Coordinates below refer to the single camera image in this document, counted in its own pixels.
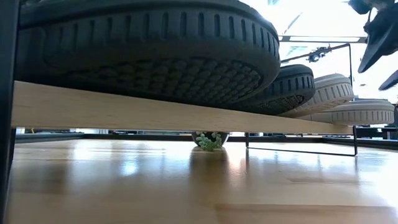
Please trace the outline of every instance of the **rubber sole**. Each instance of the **rubber sole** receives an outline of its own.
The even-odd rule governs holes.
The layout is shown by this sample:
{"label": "rubber sole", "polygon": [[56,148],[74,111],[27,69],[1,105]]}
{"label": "rubber sole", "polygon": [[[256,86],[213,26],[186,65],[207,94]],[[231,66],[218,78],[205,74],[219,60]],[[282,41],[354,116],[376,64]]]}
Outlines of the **rubber sole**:
{"label": "rubber sole", "polygon": [[224,107],[279,72],[276,30],[239,1],[43,1],[21,14],[21,81]]}
{"label": "rubber sole", "polygon": [[315,94],[311,100],[280,116],[298,118],[343,105],[353,98],[354,92],[349,78],[340,74],[326,75],[315,79]]}
{"label": "rubber sole", "polygon": [[307,102],[315,94],[313,73],[304,65],[281,67],[264,91],[231,107],[250,113],[278,115]]}
{"label": "rubber sole", "polygon": [[385,100],[352,101],[299,119],[343,125],[394,123],[395,107]]}

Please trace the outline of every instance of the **plant pot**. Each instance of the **plant pot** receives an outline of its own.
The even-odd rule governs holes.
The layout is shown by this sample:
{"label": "plant pot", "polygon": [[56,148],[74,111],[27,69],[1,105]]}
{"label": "plant pot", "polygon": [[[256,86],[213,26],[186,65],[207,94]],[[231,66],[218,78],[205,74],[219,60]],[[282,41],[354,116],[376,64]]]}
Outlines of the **plant pot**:
{"label": "plant pot", "polygon": [[[215,142],[216,139],[211,135],[212,133],[213,133],[212,131],[208,131],[204,134],[205,134],[205,137],[208,137],[211,141]],[[217,133],[221,135],[221,145],[223,145],[226,142],[226,140],[228,139],[229,133],[223,133],[223,132],[217,132]],[[199,141],[197,141],[197,137],[200,137],[200,135],[197,134],[196,132],[192,132],[193,141],[195,142],[195,144],[197,146],[200,147]]]}

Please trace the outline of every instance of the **wooden shelf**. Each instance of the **wooden shelf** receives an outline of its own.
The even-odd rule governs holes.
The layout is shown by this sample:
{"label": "wooden shelf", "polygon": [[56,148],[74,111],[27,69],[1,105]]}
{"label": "wooden shelf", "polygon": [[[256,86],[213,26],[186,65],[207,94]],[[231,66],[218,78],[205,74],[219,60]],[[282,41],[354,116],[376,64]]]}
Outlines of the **wooden shelf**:
{"label": "wooden shelf", "polygon": [[352,134],[341,125],[18,81],[12,126]]}

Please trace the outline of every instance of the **black shoe sole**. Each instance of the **black shoe sole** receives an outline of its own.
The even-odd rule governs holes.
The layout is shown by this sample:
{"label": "black shoe sole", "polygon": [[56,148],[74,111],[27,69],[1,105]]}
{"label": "black shoe sole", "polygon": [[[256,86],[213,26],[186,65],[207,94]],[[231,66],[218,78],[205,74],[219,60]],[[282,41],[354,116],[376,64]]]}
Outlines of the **black shoe sole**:
{"label": "black shoe sole", "polygon": [[315,94],[313,73],[304,65],[288,65],[260,94],[231,107],[250,113],[278,115],[306,103]]}
{"label": "black shoe sole", "polygon": [[223,107],[277,76],[272,24],[234,0],[44,1],[22,7],[16,79]]}

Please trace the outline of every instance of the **metal frame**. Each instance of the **metal frame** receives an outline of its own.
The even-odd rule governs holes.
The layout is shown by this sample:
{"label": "metal frame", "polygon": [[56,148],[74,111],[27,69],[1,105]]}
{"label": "metal frame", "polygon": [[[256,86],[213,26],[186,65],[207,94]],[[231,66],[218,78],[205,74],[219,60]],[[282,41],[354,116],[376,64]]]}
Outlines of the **metal frame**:
{"label": "metal frame", "polygon": [[11,129],[14,62],[18,34],[19,0],[0,0],[0,223],[5,223],[8,185],[14,155]]}
{"label": "metal frame", "polygon": [[[336,47],[331,47],[329,49],[325,49],[325,50],[318,50],[316,52],[312,52],[309,54],[305,54],[305,55],[301,55],[301,56],[297,56],[297,57],[292,57],[289,59],[285,59],[282,60],[281,62],[289,62],[291,60],[296,60],[299,58],[304,58],[304,57],[308,57],[311,55],[315,55],[315,54],[319,54],[319,53],[323,53],[323,52],[328,52],[331,50],[337,50],[337,49],[342,49],[348,47],[349,50],[349,79],[351,80],[351,86],[353,86],[353,68],[352,68],[352,58],[351,58],[351,44],[343,44],[343,45],[339,45]],[[334,156],[356,156],[358,154],[358,142],[356,139],[356,126],[353,126],[353,136],[354,136],[354,153],[353,154],[340,154],[340,153],[325,153],[325,152],[309,152],[309,151],[291,151],[291,150],[283,150],[283,149],[266,149],[266,148],[256,148],[256,147],[249,147],[249,143],[250,143],[250,134],[249,133],[244,133],[245,136],[245,142],[246,142],[246,149],[264,149],[264,150],[273,150],[273,151],[285,151],[285,152],[304,152],[304,153],[312,153],[312,154],[324,154],[324,155],[334,155]]]}

